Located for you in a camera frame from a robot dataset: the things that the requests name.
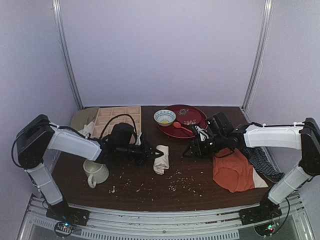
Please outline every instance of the blue and white bowl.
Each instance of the blue and white bowl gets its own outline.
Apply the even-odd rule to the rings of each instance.
[[[162,109],[157,111],[153,118],[160,126],[167,127],[176,120],[176,114],[173,111]]]

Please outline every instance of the purple wall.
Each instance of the purple wall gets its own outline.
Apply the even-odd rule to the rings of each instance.
[[[61,1],[85,106],[241,106],[264,1]]]
[[[261,75],[249,107],[250,120],[292,123],[313,117],[320,125],[319,1],[275,1]],[[301,152],[272,149],[282,171],[301,159]],[[316,239],[320,239],[320,177],[300,191]]]
[[[12,142],[38,114],[68,124],[77,109],[51,0],[0,1],[0,22],[0,238],[13,240],[34,187],[11,162]]]

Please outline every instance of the gray cloth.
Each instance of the gray cloth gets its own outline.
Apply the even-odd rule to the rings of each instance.
[[[71,120],[71,128],[80,131],[84,129],[85,125],[90,122],[95,122],[99,107],[90,107],[81,111],[78,111],[73,115]]]
[[[258,173],[263,174],[271,182],[277,183],[285,176],[283,172],[277,172],[274,169],[261,147],[241,148],[239,150],[249,160],[254,169]]]

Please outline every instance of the black and white striped fabric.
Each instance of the black and white striped fabric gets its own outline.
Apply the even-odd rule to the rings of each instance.
[[[274,169],[261,147],[241,148],[239,150],[249,160],[254,169],[258,173],[263,174],[271,182],[277,183],[285,176],[283,172],[277,172]]]

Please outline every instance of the red round plate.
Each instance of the red round plate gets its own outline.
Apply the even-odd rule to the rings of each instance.
[[[201,120],[200,120],[198,125],[203,129],[207,128],[207,123],[206,123],[207,116],[204,114],[203,111],[201,111],[200,109],[198,109],[198,108],[196,108],[194,106],[172,105],[172,106],[167,106],[164,109],[171,110],[175,114],[177,114],[177,112],[179,112],[179,110],[181,110],[181,109],[195,110],[201,115]],[[170,126],[160,126],[160,125],[158,125],[158,127],[162,132],[164,132],[165,134],[167,134],[167,135],[169,135],[171,137],[174,137],[174,138],[191,139],[191,138],[195,137],[191,132],[185,131],[185,130],[183,130],[181,128],[176,128],[176,127],[174,127],[173,124],[171,124]]]
[[[185,126],[199,124],[201,121],[201,114],[192,108],[182,108],[175,112],[176,120]]]

